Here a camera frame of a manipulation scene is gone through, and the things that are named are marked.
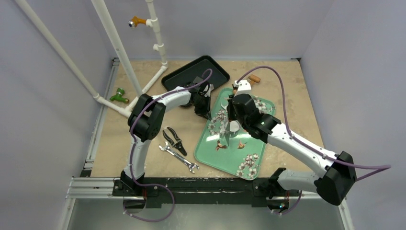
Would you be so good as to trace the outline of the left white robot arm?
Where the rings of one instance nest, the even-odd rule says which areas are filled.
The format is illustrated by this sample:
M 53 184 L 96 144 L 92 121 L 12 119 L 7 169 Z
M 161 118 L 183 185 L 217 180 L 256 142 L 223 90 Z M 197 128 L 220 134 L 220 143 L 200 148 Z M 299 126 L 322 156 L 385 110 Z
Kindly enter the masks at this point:
M 129 195 L 137 196 L 142 192 L 141 180 L 145 174 L 144 165 L 148 148 L 161 130 L 165 113 L 178 106 L 191 104 L 197 116 L 210 120 L 213 89 L 213 85 L 207 79 L 197 77 L 186 88 L 178 86 L 160 95 L 143 94 L 139 97 L 127 122 L 132 146 L 128 165 L 120 175 L 124 190 Z

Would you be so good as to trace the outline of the green floral tray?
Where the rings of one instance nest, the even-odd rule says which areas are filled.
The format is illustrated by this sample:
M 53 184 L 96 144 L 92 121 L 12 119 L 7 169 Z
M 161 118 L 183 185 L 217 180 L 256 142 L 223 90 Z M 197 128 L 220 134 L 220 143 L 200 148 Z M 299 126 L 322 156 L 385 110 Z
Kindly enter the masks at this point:
M 220 103 L 227 103 L 232 89 L 220 91 L 211 110 L 212 119 L 205 125 L 199 142 L 194 150 L 195 159 L 225 173 L 252 181 L 257 178 L 265 151 L 265 143 L 253 138 L 242 127 L 235 137 L 230 139 L 230 145 L 219 133 L 221 126 L 227 120 L 227 115 Z

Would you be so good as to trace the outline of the silver open-end wrench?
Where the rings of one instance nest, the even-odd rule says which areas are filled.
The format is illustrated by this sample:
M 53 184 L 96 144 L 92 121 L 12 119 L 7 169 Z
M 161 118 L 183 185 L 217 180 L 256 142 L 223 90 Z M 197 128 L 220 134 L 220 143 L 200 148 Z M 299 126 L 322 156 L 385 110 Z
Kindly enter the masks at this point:
M 172 150 L 172 148 L 170 147 L 169 143 L 167 141 L 165 141 L 165 146 L 158 146 L 159 149 L 161 151 L 166 151 L 169 154 L 171 154 L 172 156 L 174 156 L 176 159 L 178 159 L 180 162 L 182 162 L 184 165 L 186 165 L 188 167 L 188 170 L 195 174 L 194 169 L 199 170 L 200 167 L 198 164 L 196 163 L 191 163 L 190 161 L 188 161 L 186 158 L 184 158 L 183 156 L 181 156 L 180 154 L 178 154 L 176 151 Z

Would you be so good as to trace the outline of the aluminium rail frame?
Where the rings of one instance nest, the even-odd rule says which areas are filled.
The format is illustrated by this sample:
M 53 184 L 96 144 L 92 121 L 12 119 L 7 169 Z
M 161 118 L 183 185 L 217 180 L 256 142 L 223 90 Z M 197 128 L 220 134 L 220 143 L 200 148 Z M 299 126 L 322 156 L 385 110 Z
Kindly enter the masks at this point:
M 141 86 L 146 85 L 152 75 L 156 74 L 161 67 L 161 62 L 156 60 L 131 60 L 132 67 L 140 81 Z M 230 74 L 230 82 L 241 77 L 248 70 L 256 66 L 270 66 L 278 71 L 283 78 L 287 93 L 287 111 L 290 126 L 299 128 L 302 136 L 308 137 L 316 144 L 323 146 L 318 124 L 310 102 L 308 90 L 304 81 L 300 63 L 297 60 L 217 60 L 219 65 Z M 267 98 L 276 103 L 276 115 L 283 119 L 282 97 L 280 84 L 272 71 L 262 69 L 254 72 L 262 80 L 259 86 L 254 86 L 256 95 Z M 129 89 L 130 81 L 118 58 L 113 60 L 113 67 L 109 77 L 108 96 L 113 94 L 113 88 L 124 87 L 130 99 L 135 96 L 135 91 Z M 185 147 L 188 152 L 188 160 L 195 162 L 194 149 L 198 143 L 205 122 L 202 118 L 193 115 L 193 109 L 175 108 L 165 115 L 163 126 L 169 125 L 176 131 L 181 131 L 181 138 L 186 139 Z M 211 229 L 252 229 L 249 223 L 254 224 L 255 229 L 292 229 L 292 230 L 354 230 L 350 212 L 346 201 L 340 206 L 332 206 L 317 198 L 315 194 L 305 192 L 298 206 L 286 218 L 270 216 L 263 212 L 263 208 L 251 208 L 250 205 L 176 205 L 172 215 L 161 222 L 148 223 L 138 221 L 127 215 L 123 215 L 121 201 L 113 197 L 113 179 L 118 177 L 125 167 L 130 150 L 130 136 L 127 119 L 111 108 L 103 108 L 94 130 L 94 138 L 90 143 L 89 159 L 86 160 L 83 175 L 79 179 L 72 179 L 68 192 L 67 203 L 70 217 L 65 219 L 63 229 L 69 230 L 110 230 L 129 229 L 126 226 L 135 226 L 135 229 L 188 229 L 195 228 L 194 221 L 203 214 L 210 216 L 202 219 L 197 227 L 209 227 L 210 217 L 213 217 Z M 153 140 L 147 155 L 146 175 L 150 177 L 180 177 L 180 178 L 237 178 L 231 174 L 201 164 L 196 175 L 187 172 L 185 166 L 168 153 L 158 150 L 159 141 L 163 141 L 160 134 Z M 310 170 L 303 163 L 288 155 L 276 147 L 266 147 L 264 159 L 259 176 L 270 176 L 278 167 L 287 166 L 293 170 Z M 231 219 L 236 222 L 222 222 L 216 213 L 231 214 Z

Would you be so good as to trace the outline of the white PVC pipe frame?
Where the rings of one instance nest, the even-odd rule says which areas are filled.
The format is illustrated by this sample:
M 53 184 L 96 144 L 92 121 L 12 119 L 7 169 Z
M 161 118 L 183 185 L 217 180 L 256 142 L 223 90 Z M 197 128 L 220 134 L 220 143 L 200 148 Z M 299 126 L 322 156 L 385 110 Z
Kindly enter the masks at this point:
M 138 97 L 133 99 L 129 105 L 125 108 L 119 107 L 112 102 L 109 102 L 104 97 L 100 96 L 100 94 L 92 87 L 90 82 L 86 79 L 84 74 L 80 71 L 74 61 L 70 58 L 67 52 L 63 49 L 57 39 L 52 35 L 46 25 L 42 22 L 39 16 L 35 13 L 32 7 L 28 4 L 25 0 L 16 0 L 15 3 L 19 8 L 24 12 L 26 17 L 31 21 L 31 23 L 37 28 L 37 30 L 42 34 L 45 40 L 49 43 L 49 45 L 56 51 L 59 57 L 64 61 L 64 63 L 70 68 L 70 70 L 74 73 L 77 79 L 82 83 L 82 85 L 86 88 L 86 90 L 91 94 L 95 101 L 98 103 L 115 110 L 119 114 L 123 115 L 124 117 L 129 117 L 131 114 L 132 109 L 135 106 L 135 103 L 138 100 Z M 93 7 L 104 27 L 105 32 L 108 35 L 108 38 L 118 56 L 119 61 L 121 62 L 123 69 L 132 83 L 136 93 L 140 96 L 143 93 L 146 93 L 152 85 L 155 84 L 157 79 L 168 69 L 168 61 L 166 59 L 166 53 L 164 44 L 162 42 L 162 37 L 159 28 L 159 22 L 156 15 L 156 11 L 154 8 L 154 3 L 152 0 L 146 1 L 148 10 L 150 13 L 150 19 L 147 20 L 146 26 L 149 26 L 153 29 L 157 43 L 154 44 L 154 49 L 159 52 L 161 58 L 161 67 L 156 72 L 156 74 L 152 77 L 152 79 L 147 83 L 144 88 L 141 88 L 139 81 L 136 77 L 135 71 L 132 67 L 130 59 L 125 51 L 124 45 L 119 37 L 117 29 L 114 25 L 114 22 L 111 18 L 111 15 L 108 11 L 108 8 L 103 0 L 93 0 L 92 4 Z

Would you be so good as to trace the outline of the black plastic tray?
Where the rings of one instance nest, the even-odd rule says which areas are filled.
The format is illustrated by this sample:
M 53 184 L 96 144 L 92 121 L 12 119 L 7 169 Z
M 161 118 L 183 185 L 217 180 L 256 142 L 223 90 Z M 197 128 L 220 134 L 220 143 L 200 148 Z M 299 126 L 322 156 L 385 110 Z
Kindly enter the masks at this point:
M 213 85 L 214 89 L 230 80 L 230 75 L 212 57 L 205 55 L 168 74 L 161 83 L 167 91 L 172 91 L 178 86 L 187 88 L 197 77 L 204 80 L 208 74 L 203 72 L 207 69 L 213 71 L 207 82 Z

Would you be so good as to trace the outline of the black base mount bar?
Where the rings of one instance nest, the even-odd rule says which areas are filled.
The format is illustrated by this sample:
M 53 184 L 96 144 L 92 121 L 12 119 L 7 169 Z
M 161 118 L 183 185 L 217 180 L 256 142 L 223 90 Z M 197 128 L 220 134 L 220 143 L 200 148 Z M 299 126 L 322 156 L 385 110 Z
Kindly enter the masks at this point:
M 136 182 L 125 173 L 113 180 L 113 196 L 141 198 L 147 208 L 163 204 L 250 205 L 287 209 L 298 190 L 284 190 L 271 178 L 253 181 L 241 178 L 145 177 Z

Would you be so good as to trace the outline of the white dough ball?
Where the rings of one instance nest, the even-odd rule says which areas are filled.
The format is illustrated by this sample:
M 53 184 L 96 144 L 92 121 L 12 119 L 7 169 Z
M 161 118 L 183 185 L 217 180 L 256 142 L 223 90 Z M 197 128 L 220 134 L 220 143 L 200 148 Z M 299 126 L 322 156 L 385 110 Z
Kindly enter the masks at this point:
M 220 128 L 219 133 L 221 135 L 236 135 L 241 129 L 241 125 L 238 121 L 226 121 Z

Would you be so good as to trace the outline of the orange faucet tap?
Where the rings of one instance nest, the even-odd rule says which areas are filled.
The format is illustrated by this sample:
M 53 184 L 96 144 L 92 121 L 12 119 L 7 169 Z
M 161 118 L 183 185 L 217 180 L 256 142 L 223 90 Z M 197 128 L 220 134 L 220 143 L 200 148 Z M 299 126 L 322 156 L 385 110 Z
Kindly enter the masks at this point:
M 134 16 L 131 20 L 128 21 L 128 25 L 129 25 L 130 28 L 136 28 L 140 24 L 146 25 L 147 20 L 146 19 L 140 19 L 140 18 Z

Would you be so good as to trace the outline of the black handled pliers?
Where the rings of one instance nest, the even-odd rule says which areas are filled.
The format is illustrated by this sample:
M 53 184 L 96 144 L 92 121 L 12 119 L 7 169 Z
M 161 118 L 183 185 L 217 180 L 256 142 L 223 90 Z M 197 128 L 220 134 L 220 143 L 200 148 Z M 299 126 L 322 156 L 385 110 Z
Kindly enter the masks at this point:
M 171 138 L 167 133 L 166 130 L 169 131 L 172 135 L 173 138 Z M 166 127 L 165 129 L 162 130 L 162 135 L 164 139 L 175 149 L 177 149 L 183 156 L 187 156 L 187 151 L 185 150 L 182 140 L 176 133 L 176 131 L 171 128 L 171 127 Z

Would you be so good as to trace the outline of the wooden dough roller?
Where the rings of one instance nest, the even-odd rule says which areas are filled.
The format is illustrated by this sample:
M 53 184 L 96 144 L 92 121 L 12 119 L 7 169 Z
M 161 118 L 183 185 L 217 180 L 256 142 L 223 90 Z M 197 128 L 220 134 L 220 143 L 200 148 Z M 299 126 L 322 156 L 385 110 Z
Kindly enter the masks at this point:
M 258 77 L 258 76 L 256 76 L 256 75 L 253 75 L 253 74 L 249 75 L 248 78 L 245 79 L 245 80 L 248 80 L 248 81 L 251 83 L 251 87 L 252 87 L 253 85 L 259 84 L 259 83 L 261 82 L 261 78 Z

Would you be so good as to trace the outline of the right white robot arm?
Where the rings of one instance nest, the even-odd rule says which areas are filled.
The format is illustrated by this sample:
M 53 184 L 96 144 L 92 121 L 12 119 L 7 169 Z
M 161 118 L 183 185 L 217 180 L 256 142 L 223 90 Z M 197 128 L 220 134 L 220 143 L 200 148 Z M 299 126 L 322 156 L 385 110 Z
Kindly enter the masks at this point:
M 228 118 L 238 121 L 254 139 L 282 149 L 308 166 L 311 172 L 278 168 L 268 179 L 270 197 L 289 190 L 317 193 L 326 202 L 338 206 L 355 184 L 357 175 L 351 167 L 350 154 L 336 154 L 293 133 L 286 124 L 256 107 L 248 94 L 230 95 Z

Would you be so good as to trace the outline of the green plastic faucet tap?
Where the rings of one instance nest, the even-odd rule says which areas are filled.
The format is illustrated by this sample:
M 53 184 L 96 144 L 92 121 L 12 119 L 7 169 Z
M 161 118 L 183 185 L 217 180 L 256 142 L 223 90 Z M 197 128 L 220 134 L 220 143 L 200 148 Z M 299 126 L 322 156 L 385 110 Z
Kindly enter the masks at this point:
M 115 95 L 112 95 L 109 100 L 111 102 L 118 101 L 125 104 L 129 103 L 129 99 L 124 97 L 125 90 L 123 88 L 117 88 Z

